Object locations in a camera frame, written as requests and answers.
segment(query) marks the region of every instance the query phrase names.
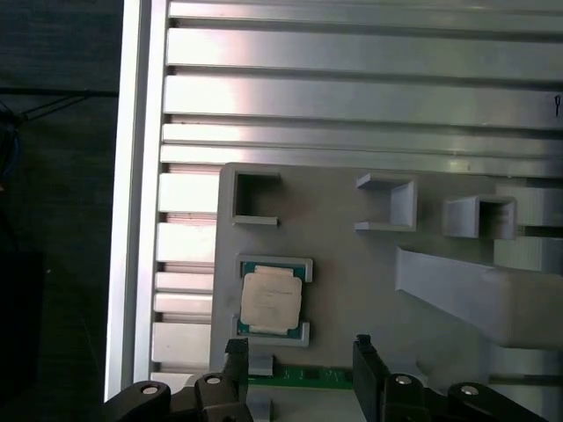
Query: green pcb edge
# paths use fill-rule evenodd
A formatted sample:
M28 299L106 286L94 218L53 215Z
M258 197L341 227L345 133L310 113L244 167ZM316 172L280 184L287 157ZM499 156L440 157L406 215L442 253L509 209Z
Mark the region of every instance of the green pcb edge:
M352 371L340 367L275 365L274 376L250 375L248 383L295 389L352 389Z

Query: black clamp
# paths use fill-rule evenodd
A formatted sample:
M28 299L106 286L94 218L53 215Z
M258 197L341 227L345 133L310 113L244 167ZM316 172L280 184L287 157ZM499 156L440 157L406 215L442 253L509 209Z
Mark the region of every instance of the black clamp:
M172 395L162 382L137 382L108 400L96 420L105 422L252 422L245 404L248 339L232 339L220 373L206 374L193 387Z
M411 375L391 374L367 335L354 342L353 365L367 422L547 422L482 384L455 384L443 396Z

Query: gray plastic bracket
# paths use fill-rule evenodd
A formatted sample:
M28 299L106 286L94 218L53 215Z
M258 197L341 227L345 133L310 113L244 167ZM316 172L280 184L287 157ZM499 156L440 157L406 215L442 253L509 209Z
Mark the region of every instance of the gray plastic bracket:
M358 189L378 190L389 195L389 218L383 222L357 222L356 230L415 231L417 182L405 176L368 173L356 180Z
M499 346L563 349L563 277L398 249L396 289L477 327Z
M278 217L253 215L252 197L257 186L281 181L280 173L276 171L235 171L230 205L232 223L277 226Z
M272 354L251 353L248 361L248 374L258 376L273 376L274 356Z
M272 420L272 400L265 391L250 389L246 404L254 422L270 422Z
M475 195L443 203L443 234L514 239L516 201L510 196Z
M248 344L250 346L293 346L293 347L308 347L309 346L309 334L311 331L311 326L309 323L300 321L299 326L301 328L300 338L284 338L280 336L270 336L268 334L254 334L241 336L238 334L238 320L239 315L233 315L230 324L230 337L231 338L248 338Z
M254 262L256 264L304 266L305 283L313 281L313 260L311 258L289 258L289 257L269 257L268 255L237 255L237 273L242 279L244 262Z

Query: square plastic slot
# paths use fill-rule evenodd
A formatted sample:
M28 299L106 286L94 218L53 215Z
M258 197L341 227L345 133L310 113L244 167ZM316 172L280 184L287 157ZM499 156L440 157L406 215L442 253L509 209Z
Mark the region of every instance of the square plastic slot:
M277 172L235 172L231 220L235 224L277 226L277 216L268 214L263 196L271 196L281 184Z
M444 201L443 234L514 239L516 201L509 196L476 195Z
M382 198L382 216L375 221L357 222L356 230L416 230L417 184L413 178L369 173L356 180L358 189Z

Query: silver metal frame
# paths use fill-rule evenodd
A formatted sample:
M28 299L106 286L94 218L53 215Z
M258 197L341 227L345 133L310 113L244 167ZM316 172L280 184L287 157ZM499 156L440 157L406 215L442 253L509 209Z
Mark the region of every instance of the silver metal frame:
M166 29L168 2L152 2L149 47L149 83L143 151L143 194L139 236L139 266L135 319L135 359L133 382L148 380L151 366L151 335L156 273L157 197L160 170L160 143L163 126L163 88L165 80Z
M107 314L105 400L133 381L137 245L143 170L144 113L149 63L150 0L127 0L123 9L121 80L115 181L112 259Z

